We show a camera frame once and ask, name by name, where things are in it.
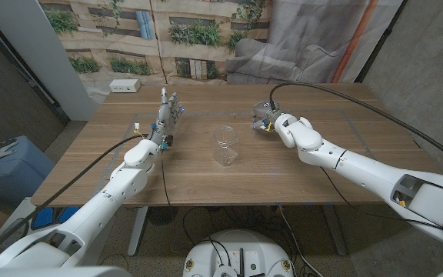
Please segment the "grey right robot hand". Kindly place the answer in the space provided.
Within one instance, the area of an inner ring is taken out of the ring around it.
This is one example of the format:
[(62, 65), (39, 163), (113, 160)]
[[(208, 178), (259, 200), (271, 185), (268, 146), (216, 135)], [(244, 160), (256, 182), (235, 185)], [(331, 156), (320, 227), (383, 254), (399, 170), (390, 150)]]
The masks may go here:
[(251, 112), (253, 128), (258, 131), (273, 132), (275, 130), (275, 121), (281, 114), (278, 102), (274, 102), (274, 107), (271, 106), (269, 100), (259, 102), (253, 106)]

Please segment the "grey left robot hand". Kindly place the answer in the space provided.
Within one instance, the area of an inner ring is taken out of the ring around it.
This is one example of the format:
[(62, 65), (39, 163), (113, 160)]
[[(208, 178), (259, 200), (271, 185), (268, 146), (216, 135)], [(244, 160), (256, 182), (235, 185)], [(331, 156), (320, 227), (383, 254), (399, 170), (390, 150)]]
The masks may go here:
[(178, 117), (184, 112), (182, 105), (178, 104), (177, 93), (168, 96), (166, 87), (161, 90), (161, 105), (159, 107), (157, 118), (152, 123), (152, 133), (147, 137), (148, 140), (158, 145), (161, 150), (167, 149), (173, 142), (173, 131), (178, 121)]

